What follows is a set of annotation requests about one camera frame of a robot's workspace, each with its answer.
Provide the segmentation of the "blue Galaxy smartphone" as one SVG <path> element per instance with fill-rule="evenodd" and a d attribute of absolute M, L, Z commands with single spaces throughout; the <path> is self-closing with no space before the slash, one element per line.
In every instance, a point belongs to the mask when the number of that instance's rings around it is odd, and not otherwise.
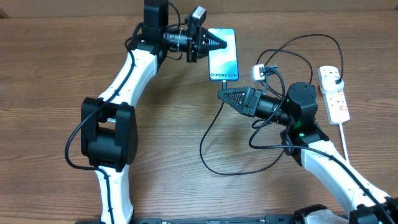
<path fill-rule="evenodd" d="M 209 51 L 209 79 L 212 81 L 237 81 L 239 69 L 235 30 L 209 28 L 208 31 L 226 42 L 226 48 Z"/>

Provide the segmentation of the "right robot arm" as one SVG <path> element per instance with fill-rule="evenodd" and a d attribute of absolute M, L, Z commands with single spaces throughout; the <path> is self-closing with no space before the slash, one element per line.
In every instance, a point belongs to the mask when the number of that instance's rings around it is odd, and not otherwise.
<path fill-rule="evenodd" d="M 329 190 L 347 216 L 312 205 L 295 211 L 292 223 L 397 223 L 397 199 L 356 171 L 315 121 L 316 96 L 315 87 L 305 82 L 292 84 L 282 99 L 249 87 L 218 91 L 219 99 L 238 113 L 285 126 L 280 148 Z"/>

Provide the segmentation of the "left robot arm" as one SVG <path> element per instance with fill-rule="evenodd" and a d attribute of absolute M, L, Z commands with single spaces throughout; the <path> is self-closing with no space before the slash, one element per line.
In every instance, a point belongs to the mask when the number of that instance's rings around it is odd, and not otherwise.
<path fill-rule="evenodd" d="M 187 56 L 188 63 L 224 49 L 226 41 L 202 25 L 206 9 L 197 6 L 184 19 L 169 24 L 170 1 L 145 1 L 144 20 L 124 43 L 127 58 L 107 90 L 81 105 L 81 153 L 95 171 L 102 201 L 97 223 L 133 223 L 129 197 L 129 166 L 138 148 L 136 105 L 148 82 L 169 52 Z"/>

